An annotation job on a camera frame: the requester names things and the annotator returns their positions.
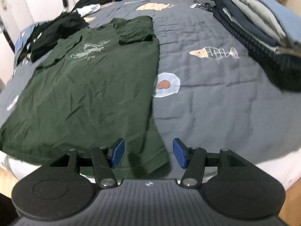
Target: white bed sheet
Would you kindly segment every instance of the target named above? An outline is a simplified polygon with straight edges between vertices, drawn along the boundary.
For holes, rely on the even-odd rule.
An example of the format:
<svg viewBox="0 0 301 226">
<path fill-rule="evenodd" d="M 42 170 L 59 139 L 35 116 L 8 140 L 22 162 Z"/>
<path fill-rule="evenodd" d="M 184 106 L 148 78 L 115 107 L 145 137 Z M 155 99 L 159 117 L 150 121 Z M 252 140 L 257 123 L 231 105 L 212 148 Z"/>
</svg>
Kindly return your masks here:
<svg viewBox="0 0 301 226">
<path fill-rule="evenodd" d="M 282 183 L 285 190 L 292 186 L 301 177 L 301 148 L 278 159 L 265 161 L 256 166 L 264 170 Z M 0 167 L 10 172 L 18 180 L 32 173 L 40 166 L 17 160 L 0 151 Z M 95 182 L 92 177 L 87 177 L 91 182 Z"/>
</svg>

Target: green t-shirt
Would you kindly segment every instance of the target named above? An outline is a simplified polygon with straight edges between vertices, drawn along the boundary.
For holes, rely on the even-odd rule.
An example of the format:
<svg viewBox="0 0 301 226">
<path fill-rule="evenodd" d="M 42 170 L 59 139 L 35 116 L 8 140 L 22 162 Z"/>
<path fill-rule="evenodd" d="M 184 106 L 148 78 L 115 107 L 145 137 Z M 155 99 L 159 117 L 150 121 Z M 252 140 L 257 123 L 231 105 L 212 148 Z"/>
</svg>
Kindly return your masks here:
<svg viewBox="0 0 301 226">
<path fill-rule="evenodd" d="M 113 19 L 60 40 L 0 129 L 3 152 L 43 164 L 125 140 L 118 178 L 145 176 L 168 162 L 151 116 L 159 41 L 152 18 Z"/>
</svg>

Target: metal screw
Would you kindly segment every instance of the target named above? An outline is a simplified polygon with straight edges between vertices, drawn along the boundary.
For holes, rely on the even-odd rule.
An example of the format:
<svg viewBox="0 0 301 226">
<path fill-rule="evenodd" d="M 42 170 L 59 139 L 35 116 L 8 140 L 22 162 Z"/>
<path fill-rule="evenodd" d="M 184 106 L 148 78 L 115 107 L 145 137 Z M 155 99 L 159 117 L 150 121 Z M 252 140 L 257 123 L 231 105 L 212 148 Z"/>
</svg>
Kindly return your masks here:
<svg viewBox="0 0 301 226">
<path fill-rule="evenodd" d="M 100 184 L 104 187 L 110 187 L 115 184 L 115 180 L 112 178 L 105 178 L 100 181 Z"/>
<path fill-rule="evenodd" d="M 183 184 L 187 187 L 195 186 L 197 183 L 198 183 L 198 181 L 194 178 L 186 178 L 183 180 Z"/>
</svg>

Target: dark patterned fabric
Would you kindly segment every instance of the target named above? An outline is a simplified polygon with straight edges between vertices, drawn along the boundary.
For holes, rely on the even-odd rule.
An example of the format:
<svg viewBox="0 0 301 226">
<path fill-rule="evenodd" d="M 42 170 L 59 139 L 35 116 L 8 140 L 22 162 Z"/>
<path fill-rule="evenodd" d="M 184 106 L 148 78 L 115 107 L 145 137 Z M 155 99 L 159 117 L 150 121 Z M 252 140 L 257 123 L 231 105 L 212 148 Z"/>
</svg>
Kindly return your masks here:
<svg viewBox="0 0 301 226">
<path fill-rule="evenodd" d="M 248 49 L 249 55 L 261 65 L 269 80 L 282 90 L 300 92 L 301 58 L 275 54 L 232 22 L 222 11 L 223 4 L 220 0 L 214 2 L 216 8 L 213 16 Z"/>
</svg>

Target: ribbed gray plastic panel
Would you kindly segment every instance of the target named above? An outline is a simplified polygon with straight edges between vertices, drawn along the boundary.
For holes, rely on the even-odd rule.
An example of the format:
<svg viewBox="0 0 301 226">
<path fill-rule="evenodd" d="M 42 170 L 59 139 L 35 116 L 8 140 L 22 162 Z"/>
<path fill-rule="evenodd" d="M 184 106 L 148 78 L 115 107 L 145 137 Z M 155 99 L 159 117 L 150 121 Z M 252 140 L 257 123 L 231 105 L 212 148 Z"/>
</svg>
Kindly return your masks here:
<svg viewBox="0 0 301 226">
<path fill-rule="evenodd" d="M 93 203 L 73 217 L 55 222 L 20 218 L 14 226 L 285 226 L 277 217 L 241 221 L 209 207 L 199 192 L 175 180 L 124 180 L 100 191 Z"/>
</svg>

